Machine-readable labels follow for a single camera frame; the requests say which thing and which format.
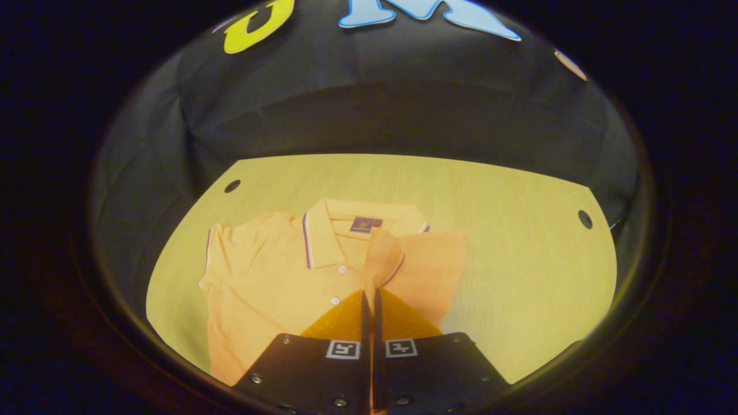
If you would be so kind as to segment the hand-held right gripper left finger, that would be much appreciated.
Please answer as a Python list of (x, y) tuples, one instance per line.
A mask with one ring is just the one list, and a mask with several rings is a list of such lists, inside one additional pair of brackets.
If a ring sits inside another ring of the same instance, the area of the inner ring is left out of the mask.
[(369, 414), (370, 328), (359, 290), (305, 334), (277, 334), (235, 389), (274, 414)]

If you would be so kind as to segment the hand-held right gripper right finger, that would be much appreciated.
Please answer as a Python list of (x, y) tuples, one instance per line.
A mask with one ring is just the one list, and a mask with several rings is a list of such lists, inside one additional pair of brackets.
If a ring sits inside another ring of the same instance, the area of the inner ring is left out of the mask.
[(510, 384), (465, 333), (441, 334), (385, 289), (374, 294), (372, 409), (379, 414), (469, 414)]

